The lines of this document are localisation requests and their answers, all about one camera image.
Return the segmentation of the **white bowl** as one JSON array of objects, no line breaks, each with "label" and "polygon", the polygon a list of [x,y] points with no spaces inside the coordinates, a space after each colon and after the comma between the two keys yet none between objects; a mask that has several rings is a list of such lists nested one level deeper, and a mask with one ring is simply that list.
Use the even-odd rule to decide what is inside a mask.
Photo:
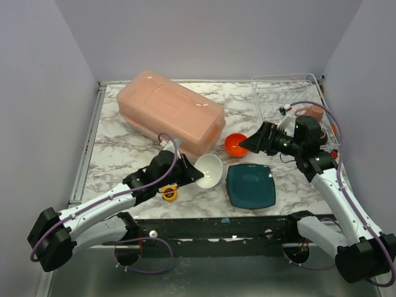
[{"label": "white bowl", "polygon": [[204,174],[203,178],[196,181],[202,189],[211,189],[220,184],[223,177],[222,161],[213,154],[205,154],[197,159],[194,167]]}]

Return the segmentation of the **pink grey mug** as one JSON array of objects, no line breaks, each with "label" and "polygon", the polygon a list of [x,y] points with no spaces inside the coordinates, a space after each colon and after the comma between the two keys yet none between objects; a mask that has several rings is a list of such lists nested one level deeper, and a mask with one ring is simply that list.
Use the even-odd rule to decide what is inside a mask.
[{"label": "pink grey mug", "polygon": [[299,108],[295,111],[295,116],[312,116],[317,120],[317,122],[321,122],[324,115],[324,109],[320,106],[310,105],[307,107]]}]

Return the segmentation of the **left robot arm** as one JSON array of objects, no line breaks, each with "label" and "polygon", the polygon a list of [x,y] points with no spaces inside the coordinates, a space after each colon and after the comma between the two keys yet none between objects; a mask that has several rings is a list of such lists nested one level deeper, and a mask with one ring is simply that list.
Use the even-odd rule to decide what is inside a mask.
[{"label": "left robot arm", "polygon": [[30,260],[45,272],[64,265],[83,244],[98,243],[89,233],[105,219],[135,207],[153,197],[165,186],[185,186],[204,177],[187,157],[163,150],[149,165],[127,175],[114,188],[79,206],[55,211],[49,207],[39,214],[27,241]]}]

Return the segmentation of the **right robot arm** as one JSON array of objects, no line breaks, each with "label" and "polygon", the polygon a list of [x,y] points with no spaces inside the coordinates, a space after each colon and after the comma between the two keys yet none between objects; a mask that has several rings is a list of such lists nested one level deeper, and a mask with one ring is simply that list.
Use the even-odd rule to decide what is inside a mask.
[{"label": "right robot arm", "polygon": [[341,176],[341,163],[321,149],[321,126],[312,116],[299,116],[294,135],[270,122],[262,123],[252,136],[240,142],[240,147],[268,156],[289,155],[297,169],[322,195],[341,226],[336,232],[314,215],[296,219],[295,230],[311,240],[335,261],[340,275],[348,283],[371,281],[385,273],[395,283],[395,235],[385,234],[359,205]]}]

